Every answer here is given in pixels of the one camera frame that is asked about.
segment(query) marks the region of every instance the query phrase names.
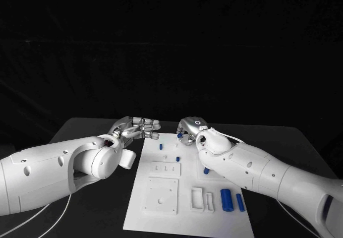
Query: black background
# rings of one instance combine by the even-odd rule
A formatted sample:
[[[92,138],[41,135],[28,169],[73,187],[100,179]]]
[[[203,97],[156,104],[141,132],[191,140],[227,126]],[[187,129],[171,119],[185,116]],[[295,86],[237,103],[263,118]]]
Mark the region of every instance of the black background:
[[[46,144],[73,117],[197,116],[292,126],[324,155],[343,131],[341,6],[2,1],[1,141]]]

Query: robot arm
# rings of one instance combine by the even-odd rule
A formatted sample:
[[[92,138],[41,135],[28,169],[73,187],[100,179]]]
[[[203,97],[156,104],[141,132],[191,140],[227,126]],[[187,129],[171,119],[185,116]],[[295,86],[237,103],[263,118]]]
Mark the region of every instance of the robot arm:
[[[35,209],[131,169],[132,139],[156,139],[158,120],[123,117],[105,135],[41,145],[0,160],[0,216]]]
[[[181,119],[177,133],[184,145],[195,144],[197,156],[207,169],[240,188],[275,198],[289,206],[311,223],[321,237],[341,237],[338,223],[329,230],[325,226],[324,206],[332,198],[335,206],[343,208],[343,180],[324,178],[289,166],[243,142],[233,144],[227,135],[208,128],[201,118]]]

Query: blue accent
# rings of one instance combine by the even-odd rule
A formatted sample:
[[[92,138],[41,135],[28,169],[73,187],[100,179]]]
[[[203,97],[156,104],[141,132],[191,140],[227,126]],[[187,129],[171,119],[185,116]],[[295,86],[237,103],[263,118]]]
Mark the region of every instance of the blue accent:
[[[221,189],[220,190],[220,195],[221,195],[223,211],[231,212],[233,211],[233,204],[231,204],[231,198],[230,198],[230,191],[229,191],[229,189]]]
[[[203,173],[207,175],[208,174],[208,169],[204,167]]]
[[[239,206],[239,211],[243,212],[244,211],[244,206],[243,206],[243,201],[242,201],[242,197],[240,194],[236,194],[237,197],[237,206]]]

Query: white cable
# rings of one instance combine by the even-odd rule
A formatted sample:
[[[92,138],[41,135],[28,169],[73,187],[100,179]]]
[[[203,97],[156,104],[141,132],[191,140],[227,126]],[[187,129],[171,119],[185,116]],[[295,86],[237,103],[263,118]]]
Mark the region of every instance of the white cable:
[[[63,213],[61,213],[61,215],[60,215],[57,221],[54,222],[54,224],[53,224],[51,227],[48,228],[48,230],[44,232],[44,234],[51,230],[51,228],[54,227],[56,223],[58,222],[58,220],[60,220],[60,218],[61,218],[61,216],[63,216],[63,214],[64,214],[64,212],[66,212],[66,208],[67,208],[67,204],[69,204],[70,197],[71,197],[71,195],[69,195],[69,199],[67,199],[67,203],[66,203],[66,207],[64,207]]]
[[[298,221],[298,219],[289,214],[289,212],[285,210],[285,212],[288,213],[288,215],[293,218],[293,220],[298,222],[298,224],[308,230],[308,232],[316,237],[316,238],[321,238],[319,236],[316,236],[315,234],[314,234],[314,232],[305,227],[305,225]]]
[[[2,237],[2,236],[5,236],[8,233],[11,233],[18,227],[21,227],[35,216],[37,216],[37,214],[46,209],[46,207],[48,206],[48,204],[43,207],[43,209],[35,213],[35,215],[28,219],[28,220],[25,220],[25,222],[22,222],[18,226],[15,226],[11,230],[8,230],[5,233],[2,233],[1,235],[0,235],[0,238]]]
[[[220,132],[217,132],[220,135],[223,135],[223,136],[226,136],[227,138],[231,138],[231,139],[234,139],[236,141],[239,141],[240,143],[244,143],[240,139],[237,139],[237,138],[234,138],[234,137],[231,137],[231,136],[229,136],[229,135],[226,135],[226,134],[223,134],[223,133],[220,133]]]

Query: black table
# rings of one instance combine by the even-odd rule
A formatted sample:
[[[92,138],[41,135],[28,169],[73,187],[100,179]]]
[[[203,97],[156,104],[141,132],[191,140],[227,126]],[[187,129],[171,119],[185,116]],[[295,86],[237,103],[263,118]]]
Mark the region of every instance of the black table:
[[[50,143],[105,134],[115,121],[115,119],[71,118],[66,121]],[[175,133],[177,123],[161,121],[161,129],[156,132]],[[298,129],[282,126],[231,124],[210,124],[210,126],[265,150],[286,164],[316,175],[337,178]],[[128,149],[136,153],[131,170],[118,166],[107,179],[87,185],[71,194],[64,215],[43,236],[44,238],[188,237],[122,230],[142,143],[144,140],[139,139],[128,146]],[[314,238],[312,234],[285,213],[275,199],[244,189],[242,189],[242,194],[256,238]],[[67,197],[53,202],[38,216],[5,237],[38,237],[57,220],[66,202]],[[0,217],[0,234],[25,221],[40,209]]]

